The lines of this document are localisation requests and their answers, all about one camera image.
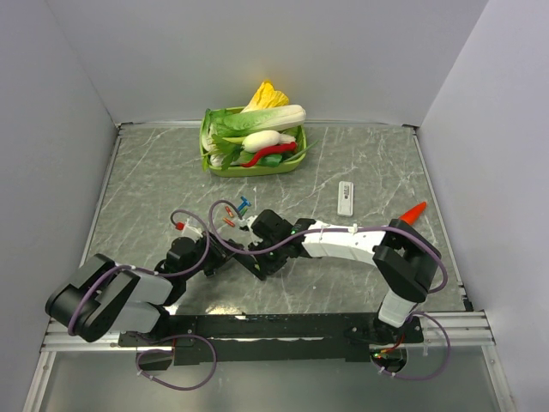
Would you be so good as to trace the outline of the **black remote control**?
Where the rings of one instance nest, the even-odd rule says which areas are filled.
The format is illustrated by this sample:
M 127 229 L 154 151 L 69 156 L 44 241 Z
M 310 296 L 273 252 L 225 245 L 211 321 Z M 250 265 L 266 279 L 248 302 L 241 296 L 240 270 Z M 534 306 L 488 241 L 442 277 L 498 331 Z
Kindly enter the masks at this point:
M 258 280 L 262 282 L 266 280 L 267 275 L 261 271 L 258 262 L 252 256 L 244 254 L 234 254 L 232 257 L 242 266 L 244 266 Z

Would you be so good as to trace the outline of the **white battery cover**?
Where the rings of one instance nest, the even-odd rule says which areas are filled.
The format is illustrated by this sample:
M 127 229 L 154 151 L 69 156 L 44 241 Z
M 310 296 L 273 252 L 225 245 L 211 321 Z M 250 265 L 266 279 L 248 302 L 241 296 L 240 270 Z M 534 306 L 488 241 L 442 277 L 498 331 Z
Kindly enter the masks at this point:
M 337 215 L 351 217 L 354 205 L 354 184 L 340 181 L 338 184 Z

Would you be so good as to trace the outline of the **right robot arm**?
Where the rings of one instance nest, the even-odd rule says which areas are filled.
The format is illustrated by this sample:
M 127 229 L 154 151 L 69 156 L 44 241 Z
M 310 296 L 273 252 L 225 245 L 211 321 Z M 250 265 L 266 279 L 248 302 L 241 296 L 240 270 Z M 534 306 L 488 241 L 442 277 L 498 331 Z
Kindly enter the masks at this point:
M 413 309 L 431 292 L 442 262 L 441 253 L 402 218 L 369 230 L 305 218 L 292 224 L 265 209 L 246 225 L 252 235 L 249 249 L 266 250 L 256 259 L 268 273 L 289 258 L 340 258 L 377 267 L 389 287 L 374 322 L 376 335 L 385 342 L 404 332 Z

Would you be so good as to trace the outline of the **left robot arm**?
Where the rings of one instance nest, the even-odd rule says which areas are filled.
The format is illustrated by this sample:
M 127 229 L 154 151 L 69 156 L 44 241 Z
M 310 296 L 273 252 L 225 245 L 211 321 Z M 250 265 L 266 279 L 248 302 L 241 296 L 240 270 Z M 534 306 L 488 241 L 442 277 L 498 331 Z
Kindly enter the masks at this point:
M 120 270 L 97 253 L 50 296 L 45 312 L 86 342 L 129 330 L 158 345 L 170 332 L 166 308 L 184 294 L 187 281 L 199 272 L 213 275 L 232 257 L 216 239 L 179 237 L 151 275 L 130 266 Z

